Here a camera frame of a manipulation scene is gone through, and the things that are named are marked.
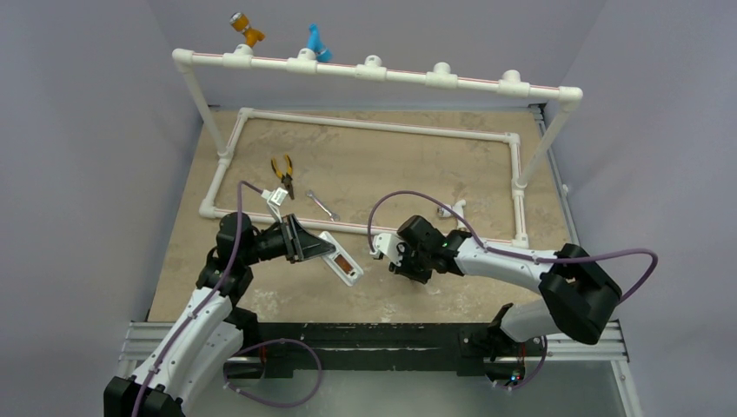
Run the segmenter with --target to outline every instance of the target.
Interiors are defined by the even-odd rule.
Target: white pvc pipe
[[[514,186],[515,181],[520,176],[520,144],[510,143],[509,154],[511,155],[512,160],[512,203],[515,208],[515,239],[526,241],[527,230],[525,228],[524,206],[525,191],[524,189],[518,189]]]
[[[231,56],[231,61],[242,60],[243,66],[241,68],[261,68],[266,70],[286,70],[288,68],[288,62],[282,58],[266,58],[262,56]],[[218,54],[203,54],[193,53],[191,57],[192,65],[208,65],[208,66],[223,66],[222,55]],[[315,66],[316,74],[324,74],[331,76],[350,76],[355,77],[356,66],[355,65],[340,65],[334,63],[318,63]],[[426,83],[427,75],[421,72],[413,71],[401,71],[398,69],[388,69],[386,75],[386,81],[397,82],[397,83]],[[475,89],[481,91],[499,91],[499,82],[496,80],[483,80],[477,78],[458,77],[458,83],[456,87],[459,89]],[[555,87],[545,87],[540,85],[530,85],[528,97],[531,98],[544,98],[548,100],[560,100],[564,97],[561,96],[561,91]]]
[[[192,99],[195,101],[195,106],[197,106],[197,110],[200,111],[200,116],[203,118],[205,128],[208,130],[209,134],[212,136],[212,139],[215,141],[217,154],[220,156],[226,156],[228,154],[228,151],[225,149],[225,141],[222,139],[220,130],[215,124],[215,119],[212,117],[212,112],[209,111],[207,100],[205,100],[205,96],[203,95],[203,91],[200,88],[200,84],[197,82],[194,71],[192,71],[191,67],[183,67],[181,72],[182,76],[184,77],[184,81],[187,83],[189,93],[192,95]]]
[[[233,213],[235,210],[223,210],[222,208],[216,208],[215,209],[215,217],[217,219],[222,219],[226,215],[229,215],[230,213]],[[266,215],[264,213],[252,213],[250,211],[244,212],[244,214],[248,215],[249,218],[253,223],[259,223],[259,224],[272,224],[274,222],[274,217],[271,217],[271,215]],[[327,230],[328,232],[343,232],[343,233],[350,233],[352,235],[368,235],[369,230],[366,227],[365,224],[355,224],[355,223],[344,223],[344,222],[330,222],[330,221],[323,221],[323,220],[315,220],[315,219],[303,219],[298,218],[299,222],[303,227],[305,228],[312,228],[317,230]],[[383,226],[371,226],[371,235],[378,235],[380,233],[396,233],[396,228],[385,228]],[[506,245],[511,245],[511,241],[505,241],[503,239],[488,239],[488,238],[482,238],[483,241],[487,242],[496,242],[496,243],[503,243]]]
[[[534,150],[532,159],[529,160],[527,166],[525,166],[525,169],[520,174],[520,177],[517,178],[517,180],[515,181],[518,187],[527,187],[530,177],[535,172],[538,165],[540,165],[541,162],[544,161],[545,158],[548,156],[548,149],[550,149],[550,146],[553,145],[553,140],[556,136],[558,136],[558,133],[561,131],[563,125],[566,123],[566,120],[568,120],[568,117],[570,115],[570,112],[565,111],[564,109],[562,109],[558,112],[557,115],[555,115],[555,118],[550,123],[550,126],[548,126],[548,129],[545,130],[545,135],[542,136],[540,144],[537,145],[537,149]]]
[[[428,126],[417,126],[412,124],[367,122],[354,119],[339,119],[335,117],[297,115],[294,113],[282,113],[267,110],[252,110],[251,117],[259,119],[278,120],[281,122],[299,122],[322,124],[326,126],[337,126],[342,128],[357,128],[368,130],[380,130],[385,132],[412,133],[417,135],[444,136],[461,139],[476,139],[491,142],[509,142],[509,137],[503,133],[479,132],[475,130],[433,128]]]
[[[215,54],[192,54],[192,65],[208,65],[211,67],[222,66],[222,55]]]
[[[499,83],[491,80],[458,77],[458,88],[491,91],[495,93],[496,91],[499,91]]]
[[[515,195],[512,197],[512,201],[515,204],[515,236],[522,238],[524,231],[522,230],[522,218],[524,217],[524,209],[522,208],[522,195]]]
[[[253,68],[263,68],[265,70],[286,70],[286,59],[256,58],[251,60]]]
[[[233,152],[236,150],[238,139],[241,137],[243,125],[246,124],[246,121],[248,120],[248,117],[243,114],[243,111],[244,110],[241,110],[238,113],[236,125],[234,126],[233,131],[230,133],[230,139],[228,139],[228,144],[226,146],[229,152],[228,155],[222,156],[217,161],[217,169],[215,171],[215,175],[213,175],[212,177],[212,182],[209,185],[208,192],[205,195],[205,198],[203,198],[203,201],[200,203],[200,215],[207,217],[212,216],[212,210],[215,207],[217,192],[220,190],[222,179],[225,177],[225,173],[228,171],[228,167],[233,161]]]
[[[424,84],[426,78],[427,76],[425,74],[418,72],[396,71],[391,69],[387,71],[387,81],[395,81],[398,83]]]
[[[238,139],[241,137],[241,132],[243,131],[243,125],[245,125],[248,120],[249,120],[248,110],[247,109],[239,110],[238,118],[236,119],[236,126],[233,128],[233,132],[230,133],[230,139],[228,139],[227,147],[228,147],[228,150],[231,151],[231,154],[233,151],[236,150]]]
[[[520,177],[520,144],[510,143],[509,154],[512,156],[512,179],[516,180]]]

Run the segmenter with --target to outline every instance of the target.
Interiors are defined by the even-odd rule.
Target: wrench
[[[337,213],[331,211],[328,206],[317,199],[317,195],[315,195],[315,193],[313,193],[311,189],[307,190],[307,197],[311,198],[315,202],[315,204],[317,204],[320,209],[322,209],[325,213],[328,213],[328,215],[330,216],[330,220],[332,220],[333,222],[339,222],[341,220],[341,217]]]

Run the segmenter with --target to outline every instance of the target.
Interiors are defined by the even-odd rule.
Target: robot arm
[[[564,333],[575,341],[594,345],[621,298],[620,288],[595,262],[539,264],[497,255],[481,248],[469,232],[453,230],[443,235],[419,215],[404,222],[396,235],[377,235],[373,243],[374,258],[387,256],[390,271],[423,284],[436,271],[487,276],[540,294],[541,300],[520,306],[507,305],[497,315],[496,331],[503,332],[511,341]],[[572,244],[559,251],[503,249],[531,259],[588,256]]]
[[[259,231],[243,215],[241,241],[228,280],[196,313],[197,306],[216,287],[235,246],[236,213],[221,219],[217,246],[207,255],[197,289],[187,307],[154,353],[130,378],[115,377],[108,384],[104,392],[105,416],[130,416],[141,385],[151,370],[156,373],[144,388],[139,415],[185,415],[193,400],[222,370],[222,364],[232,354],[261,341],[256,315],[236,307],[253,280],[250,265],[280,256],[296,263],[336,251],[333,243],[305,230],[294,215],[281,220]],[[172,339],[165,360],[156,368],[156,359]]]

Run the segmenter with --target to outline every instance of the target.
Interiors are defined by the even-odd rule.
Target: pliers
[[[279,170],[279,165],[276,163],[276,158],[271,158],[271,169],[274,170],[274,174],[276,174],[277,177],[279,177],[280,180],[282,180],[282,184],[284,185],[284,188],[289,192],[289,198],[292,200],[295,199],[295,188],[292,185],[292,160],[289,158],[289,155],[284,154],[284,159],[287,161],[287,172],[282,173],[281,170]]]

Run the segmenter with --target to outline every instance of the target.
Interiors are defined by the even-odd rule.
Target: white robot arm
[[[487,276],[542,295],[528,304],[505,306],[502,316],[497,316],[501,331],[516,342],[565,333],[593,345],[614,318],[621,298],[620,288],[595,262],[559,265],[528,260],[588,256],[572,244],[559,251],[510,248],[491,242],[485,242],[483,248],[469,232],[453,230],[443,235],[419,215],[404,222],[396,235],[376,235],[373,243],[374,258],[386,256],[390,271],[414,281],[427,283],[433,271]],[[528,259],[497,255],[490,248]]]

